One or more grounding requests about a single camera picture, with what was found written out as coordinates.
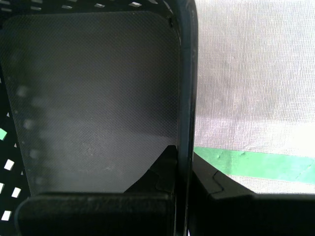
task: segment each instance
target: gray mesh screen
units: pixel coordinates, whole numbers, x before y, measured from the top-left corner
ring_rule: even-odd
[[[151,12],[18,16],[1,66],[32,194],[122,192],[176,144],[179,42]]]
[[[315,1],[196,4],[195,145],[315,157]]]

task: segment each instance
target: green stripe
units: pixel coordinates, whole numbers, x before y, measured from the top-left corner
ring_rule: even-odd
[[[301,156],[195,147],[205,161],[226,175],[315,184],[315,159]]]

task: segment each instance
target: green tape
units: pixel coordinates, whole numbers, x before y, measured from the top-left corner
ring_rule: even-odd
[[[195,147],[205,161],[226,175],[315,184],[315,159],[257,152]]]
[[[0,128],[0,140],[3,140],[6,137],[7,132]]]

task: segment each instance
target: black plastic frame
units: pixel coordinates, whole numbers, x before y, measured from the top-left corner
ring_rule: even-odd
[[[178,110],[178,171],[177,171],[177,213],[176,213],[176,231],[179,234],[186,235],[188,231],[188,192],[191,176],[191,165],[193,155],[193,137],[194,137],[194,116],[196,103],[196,86],[197,86],[197,58],[198,58],[198,23],[196,6],[193,0],[135,0],[140,3],[140,7],[134,7],[131,4],[132,0],[11,0],[9,5],[0,3],[0,26],[6,20],[16,15],[28,14],[69,14],[80,12],[112,12],[112,11],[152,11],[169,20],[170,26],[178,32],[180,40],[180,81],[179,81],[179,110]],[[105,7],[95,7],[95,4],[102,4]],[[61,8],[62,5],[71,7],[70,9]],[[0,147],[7,150],[5,157],[0,158],[1,162],[6,160],[6,157],[14,155],[16,162],[15,169],[22,171],[23,161],[21,151],[17,142],[15,126],[12,118],[7,121],[7,117],[3,116],[9,112],[12,117],[12,112],[9,106],[7,92],[5,89],[5,81],[2,71],[0,71],[2,84],[0,86],[0,97],[5,101],[0,106],[0,127],[5,125],[10,134],[5,139],[5,142],[0,141]],[[17,148],[12,149],[12,143],[17,144]],[[23,188],[27,189],[26,175],[22,180]],[[30,195],[29,189],[25,195],[21,195],[19,201],[16,202],[13,208]],[[5,222],[11,225],[7,232],[14,232],[12,228],[12,218]]]
[[[311,236],[314,210],[314,195],[256,194],[194,155],[191,236]]]

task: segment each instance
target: perforated black panel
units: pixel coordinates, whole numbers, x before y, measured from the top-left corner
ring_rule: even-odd
[[[139,10],[153,11],[164,17],[173,15],[162,0],[0,0],[0,24],[16,15]]]
[[[16,207],[30,196],[3,77],[0,83],[0,234],[14,235]]]

